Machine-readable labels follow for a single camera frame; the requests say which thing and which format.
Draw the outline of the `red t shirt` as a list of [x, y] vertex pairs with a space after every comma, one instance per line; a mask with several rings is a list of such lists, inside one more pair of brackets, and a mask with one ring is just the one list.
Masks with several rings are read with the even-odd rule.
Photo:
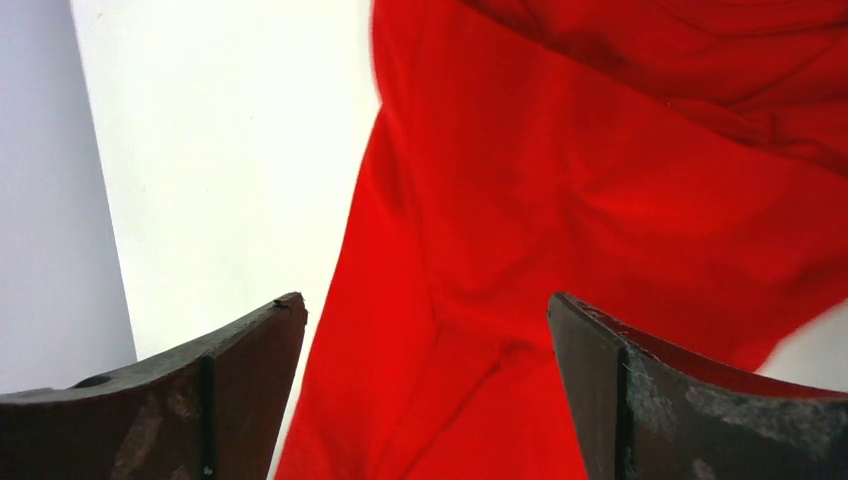
[[847, 296], [843, 1], [377, 1], [280, 479], [581, 479], [566, 291], [754, 370]]

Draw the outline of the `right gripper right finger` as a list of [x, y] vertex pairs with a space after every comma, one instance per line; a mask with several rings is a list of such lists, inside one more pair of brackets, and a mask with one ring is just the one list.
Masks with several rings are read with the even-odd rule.
[[705, 358], [558, 293], [547, 320], [592, 479], [843, 479], [847, 396]]

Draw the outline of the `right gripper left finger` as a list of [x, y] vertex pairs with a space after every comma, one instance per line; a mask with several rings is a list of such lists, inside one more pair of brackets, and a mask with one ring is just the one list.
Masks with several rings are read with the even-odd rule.
[[67, 389], [1, 398], [5, 479], [263, 479], [308, 313], [289, 293]]

